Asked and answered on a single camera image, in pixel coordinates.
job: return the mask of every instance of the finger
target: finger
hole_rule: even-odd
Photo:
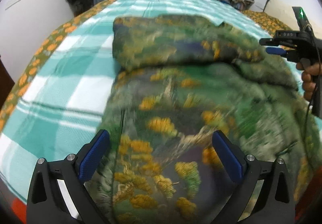
[[[319,74],[319,63],[315,63],[312,66],[309,66],[305,69],[305,71],[313,76],[317,76]]]
[[[311,75],[309,73],[304,71],[304,72],[302,72],[302,80],[303,80],[303,82],[311,82],[312,77],[311,77]]]
[[[315,88],[315,83],[313,82],[303,83],[302,88],[305,92],[313,92]]]
[[[303,71],[304,68],[303,68],[303,65],[299,62],[299,63],[296,63],[296,68],[300,71]]]
[[[310,101],[310,100],[311,100],[312,95],[313,95],[313,92],[305,92],[305,93],[304,93],[304,98],[305,98],[307,101]]]

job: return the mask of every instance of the bed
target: bed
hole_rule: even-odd
[[[269,37],[277,28],[258,24],[252,12],[243,15],[213,0],[106,0],[53,31],[0,112],[0,172],[3,190],[10,191],[2,193],[22,222],[26,222],[25,203],[37,159],[55,161],[77,153],[109,115],[105,106],[121,69],[112,56],[115,18],[162,14],[201,15],[215,25],[229,23],[256,39]],[[301,89],[300,72],[293,63],[287,65]],[[322,122],[316,119],[316,123],[321,130]]]
[[[273,36],[276,29],[298,30],[292,6],[294,5],[289,5],[281,0],[267,0],[263,12],[247,10],[244,13]],[[322,38],[322,28],[312,19],[310,19],[310,23],[315,36]]]

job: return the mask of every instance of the folded blanket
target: folded blanket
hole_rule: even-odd
[[[101,125],[112,148],[87,183],[110,221],[210,223],[235,188],[214,130],[259,160],[282,157],[300,198],[322,164],[321,143],[311,115],[303,135],[306,103],[279,56],[200,16],[122,17],[113,30],[123,71]]]

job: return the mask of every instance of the wall switch plate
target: wall switch plate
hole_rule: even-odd
[[[20,0],[9,0],[5,6],[5,9],[9,9],[12,5],[16,4],[17,2],[19,2]]]

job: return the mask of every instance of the red object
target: red object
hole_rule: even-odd
[[[316,171],[307,189],[305,190],[301,199],[298,201],[295,207],[295,211],[296,211],[295,220],[299,220],[300,217],[305,213],[305,211],[313,201],[316,193],[318,192],[321,186],[322,186],[322,167]]]
[[[20,199],[13,200],[11,209],[22,223],[27,224],[27,206]]]

